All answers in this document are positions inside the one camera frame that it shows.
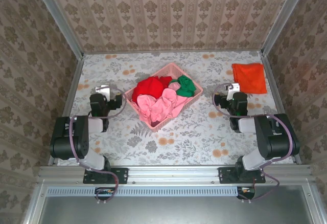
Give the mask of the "slanted aluminium frame post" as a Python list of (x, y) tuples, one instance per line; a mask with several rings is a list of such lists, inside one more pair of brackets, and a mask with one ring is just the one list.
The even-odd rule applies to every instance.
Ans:
[(71, 50), (76, 56), (77, 60), (80, 61), (83, 58), (83, 51), (78, 43), (76, 36), (73, 33), (72, 27), (69, 25), (68, 20), (65, 18), (62, 10), (59, 7), (57, 0), (43, 0), (47, 9), (51, 13), (53, 19), (58, 25), (61, 33), (65, 37), (67, 43), (69, 44)]
[(266, 37), (266, 40), (261, 48), (263, 56), (267, 56), (275, 44), (278, 36), (280, 35), (283, 27), (286, 25), (289, 17), (291, 16), (295, 6), (299, 0), (285, 0), (274, 24), (271, 27), (269, 34)]

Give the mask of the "pink plastic basket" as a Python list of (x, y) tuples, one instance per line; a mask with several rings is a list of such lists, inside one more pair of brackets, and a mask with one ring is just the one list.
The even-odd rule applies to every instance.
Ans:
[[(163, 76), (171, 76), (173, 79), (177, 79), (178, 77), (185, 75), (187, 77), (190, 78), (190, 76), (187, 75), (186, 72), (184, 72), (181, 68), (179, 68), (176, 64), (174, 63), (169, 63), (168, 65), (166, 65), (164, 68), (160, 69), (159, 71), (157, 71), (156, 73), (154, 73), (151, 76), (158, 76), (158, 77), (163, 77)], [(183, 109), (181, 110), (181, 112), (185, 109), (187, 109), (190, 105), (192, 105), (195, 101), (197, 101), (202, 92), (203, 89), (200, 87), (200, 85), (198, 85), (195, 81), (193, 81), (195, 87), (196, 87), (196, 91), (195, 91), (195, 95), (193, 96), (193, 98), (183, 107)], [(132, 106), (132, 108), (136, 111), (136, 113), (138, 114), (136, 108), (134, 108), (133, 106), (133, 101), (132, 101), (132, 94), (133, 94), (133, 90), (136, 87), (128, 90), (125, 92), (125, 96), (127, 99), (127, 102)], [(170, 122), (170, 120), (172, 120), (173, 118), (167, 118), (163, 121), (162, 124), (158, 124), (155, 127), (151, 127), (150, 124), (148, 124), (147, 122), (145, 122), (145, 124), (151, 129), (152, 132), (157, 132), (158, 130), (162, 129), (168, 122)]]

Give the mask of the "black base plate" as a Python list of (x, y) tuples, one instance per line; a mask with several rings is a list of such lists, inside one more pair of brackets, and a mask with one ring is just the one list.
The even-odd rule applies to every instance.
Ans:
[(247, 171), (235, 167), (220, 167), (218, 174), (221, 184), (263, 184), (266, 182), (265, 176), (259, 170)]
[[(128, 168), (111, 168), (111, 172), (118, 177), (120, 184), (127, 184)], [(85, 170), (83, 183), (84, 184), (115, 184), (115, 180), (111, 174), (97, 173), (94, 171)]]

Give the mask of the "floral tablecloth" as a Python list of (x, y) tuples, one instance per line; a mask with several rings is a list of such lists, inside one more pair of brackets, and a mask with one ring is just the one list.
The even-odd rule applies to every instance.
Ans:
[(97, 86), (128, 91), (169, 63), (184, 70), (203, 89), (199, 100), (162, 129), (152, 132), (127, 105), (113, 112), (108, 130), (90, 135), (90, 148), (112, 165), (221, 165), (256, 148), (256, 137), (231, 130), (229, 119), (214, 108), (212, 95), (233, 81), (232, 64), (260, 63), (258, 51), (154, 52), (85, 55), (72, 115), (90, 111), (89, 98)]

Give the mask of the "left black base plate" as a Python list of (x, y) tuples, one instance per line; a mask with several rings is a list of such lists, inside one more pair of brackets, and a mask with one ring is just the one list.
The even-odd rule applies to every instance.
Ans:
[[(120, 184), (127, 184), (128, 168), (111, 168), (111, 172), (118, 177)], [(85, 170), (83, 183), (84, 184), (115, 184), (115, 180), (111, 174), (97, 173), (94, 171)]]

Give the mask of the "green t-shirt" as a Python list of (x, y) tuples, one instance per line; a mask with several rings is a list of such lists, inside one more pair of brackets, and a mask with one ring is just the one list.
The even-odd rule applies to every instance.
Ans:
[(193, 97), (196, 91), (193, 81), (185, 75), (171, 80), (169, 88), (175, 90), (177, 95), (187, 98)]

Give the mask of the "pink t-shirt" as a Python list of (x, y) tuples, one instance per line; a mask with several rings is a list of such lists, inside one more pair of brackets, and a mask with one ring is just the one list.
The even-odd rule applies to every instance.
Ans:
[(176, 118), (183, 107), (193, 98), (178, 95), (178, 82), (169, 84), (162, 95), (156, 99), (150, 95), (139, 95), (137, 102), (133, 102), (140, 120), (147, 122), (151, 127), (162, 124), (167, 118)]

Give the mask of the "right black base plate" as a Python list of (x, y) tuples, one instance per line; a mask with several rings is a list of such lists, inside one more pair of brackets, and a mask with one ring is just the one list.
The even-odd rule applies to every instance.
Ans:
[(259, 170), (247, 171), (235, 167), (220, 167), (218, 174), (221, 184), (263, 184), (266, 182), (265, 176)]

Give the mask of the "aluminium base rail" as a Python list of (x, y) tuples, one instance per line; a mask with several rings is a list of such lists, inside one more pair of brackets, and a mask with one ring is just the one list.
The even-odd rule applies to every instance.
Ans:
[[(227, 165), (196, 166), (127, 166), (127, 180), (123, 186), (219, 186), (219, 168)], [(315, 177), (310, 166), (298, 164), (272, 164), (264, 172), (282, 186), (312, 185)], [(82, 186), (84, 169), (78, 166), (44, 166), (40, 168), (37, 185)]]

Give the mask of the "red t-shirt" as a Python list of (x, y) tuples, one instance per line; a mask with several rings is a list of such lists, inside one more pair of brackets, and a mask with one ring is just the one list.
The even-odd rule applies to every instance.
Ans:
[(169, 83), (172, 81), (171, 76), (150, 76), (145, 80), (139, 82), (133, 90), (132, 101), (137, 103), (139, 95), (149, 95), (158, 99), (165, 88), (168, 88)]

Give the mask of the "orange folded t-shirt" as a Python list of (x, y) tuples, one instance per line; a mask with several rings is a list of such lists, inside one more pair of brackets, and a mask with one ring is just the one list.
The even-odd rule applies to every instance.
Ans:
[(266, 94), (264, 66), (260, 63), (232, 65), (234, 82), (240, 85), (240, 91), (246, 94)]

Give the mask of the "grey metal panel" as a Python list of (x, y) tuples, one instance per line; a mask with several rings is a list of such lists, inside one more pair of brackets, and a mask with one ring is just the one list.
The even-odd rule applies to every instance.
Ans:
[(313, 224), (300, 187), (278, 187), (268, 196), (48, 197), (39, 224)]

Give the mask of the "aluminium side rail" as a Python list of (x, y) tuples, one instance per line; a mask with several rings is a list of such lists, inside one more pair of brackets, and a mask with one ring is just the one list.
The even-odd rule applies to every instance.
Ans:
[(70, 89), (68, 92), (65, 107), (64, 107), (62, 115), (61, 115), (62, 117), (69, 117), (71, 114), (73, 103), (74, 103), (74, 98), (75, 98), (79, 80), (80, 80), (80, 77), (82, 74), (84, 59), (85, 59), (84, 56), (82, 56), (82, 58), (77, 61), (76, 69), (75, 69), (72, 83), (71, 83), (71, 86), (70, 86)]
[(272, 96), (274, 98), (276, 110), (279, 113), (285, 113), (285, 109), (284, 109), (284, 106), (283, 106), (283, 103), (282, 103), (282, 99), (280, 97), (280, 94), (279, 94), (279, 91), (278, 91), (278, 88), (277, 88), (277, 85), (276, 85), (276, 82), (275, 82), (275, 79), (274, 79), (274, 75), (273, 75), (270, 63), (268, 61), (268, 58), (267, 58), (267, 56), (263, 55), (261, 52), (259, 52), (259, 54), (260, 54), (260, 57), (261, 57), (262, 64), (264, 66), (264, 70), (265, 70), (267, 80), (269, 82), (269, 86), (270, 86)]

